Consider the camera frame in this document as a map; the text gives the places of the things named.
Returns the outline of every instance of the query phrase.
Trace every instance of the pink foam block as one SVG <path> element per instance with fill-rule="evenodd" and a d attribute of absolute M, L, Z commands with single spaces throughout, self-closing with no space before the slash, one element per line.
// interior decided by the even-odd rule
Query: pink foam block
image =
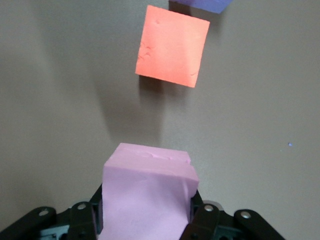
<path fill-rule="evenodd" d="M 187 152 L 121 143 L 103 168 L 99 239 L 179 239 L 198 184 Z"/>
<path fill-rule="evenodd" d="M 194 88 L 209 24 L 149 5 L 135 73 Z"/>

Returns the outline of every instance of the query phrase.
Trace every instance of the purple paper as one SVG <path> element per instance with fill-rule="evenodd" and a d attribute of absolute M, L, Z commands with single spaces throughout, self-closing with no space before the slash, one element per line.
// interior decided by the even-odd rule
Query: purple paper
<path fill-rule="evenodd" d="M 232 0 L 170 0 L 193 8 L 203 9 L 208 12 L 220 14 Z"/>

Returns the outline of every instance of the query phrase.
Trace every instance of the gray wall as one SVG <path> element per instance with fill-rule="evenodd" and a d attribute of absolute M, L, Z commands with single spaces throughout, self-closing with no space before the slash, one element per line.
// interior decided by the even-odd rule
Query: gray wall
<path fill-rule="evenodd" d="M 0 230 L 88 199 L 125 142 L 189 152 L 204 199 L 318 239 L 320 1 L 191 9 L 211 21 L 194 89 L 135 75 L 147 4 L 168 8 L 0 2 Z"/>

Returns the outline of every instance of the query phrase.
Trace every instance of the black plastic part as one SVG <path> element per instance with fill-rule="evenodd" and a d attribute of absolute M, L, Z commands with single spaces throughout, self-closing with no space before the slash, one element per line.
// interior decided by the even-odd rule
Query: black plastic part
<path fill-rule="evenodd" d="M 191 223 L 189 223 L 180 240 L 210 240 L 215 234 L 219 221 L 220 211 L 211 204 L 203 204 L 198 207 Z"/>
<path fill-rule="evenodd" d="M 96 240 L 103 228 L 102 211 L 100 186 L 89 202 L 79 202 L 62 213 L 46 206 L 32 210 L 0 232 L 0 240 Z M 213 204 L 204 204 L 198 191 L 190 211 L 190 223 L 180 240 L 284 240 L 255 211 L 243 209 L 230 216 Z"/>
<path fill-rule="evenodd" d="M 71 208 L 70 228 L 67 240 L 88 239 L 97 237 L 96 218 L 90 202 L 79 202 Z"/>
<path fill-rule="evenodd" d="M 195 212 L 197 212 L 198 208 L 204 204 L 200 193 L 198 190 L 196 191 L 195 195 L 191 198 L 191 206 L 190 206 L 190 222 L 194 219 Z"/>
<path fill-rule="evenodd" d="M 95 217 L 96 223 L 96 231 L 98 234 L 101 233 L 102 229 L 104 228 L 103 224 L 103 209 L 102 209 L 102 184 L 92 196 L 89 201 L 93 207 L 93 213 Z"/>
<path fill-rule="evenodd" d="M 250 217 L 243 217 L 241 215 L 242 212 L 249 213 Z M 285 240 L 260 214 L 253 210 L 238 210 L 234 213 L 234 218 L 254 240 Z"/>
<path fill-rule="evenodd" d="M 38 207 L 0 232 L 0 239 L 29 240 L 41 229 L 48 228 L 55 223 L 56 210 L 54 208 L 48 206 Z"/>

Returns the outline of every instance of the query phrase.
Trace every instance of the screw head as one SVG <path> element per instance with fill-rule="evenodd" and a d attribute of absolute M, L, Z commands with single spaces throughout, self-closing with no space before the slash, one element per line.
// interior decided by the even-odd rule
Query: screw head
<path fill-rule="evenodd" d="M 249 219 L 249 218 L 251 218 L 250 213 L 248 213 L 247 211 L 242 211 L 242 212 L 241 212 L 241 216 L 242 216 L 244 219 Z"/>
<path fill-rule="evenodd" d="M 78 207 L 77 207 L 77 209 L 79 209 L 79 210 L 82 210 L 82 209 L 85 209 L 86 208 L 86 205 L 84 204 L 84 203 L 81 203 Z"/>
<path fill-rule="evenodd" d="M 211 206 L 211 205 L 205 205 L 204 206 L 204 209 L 207 211 L 207 212 L 212 212 L 214 210 L 214 207 Z"/>

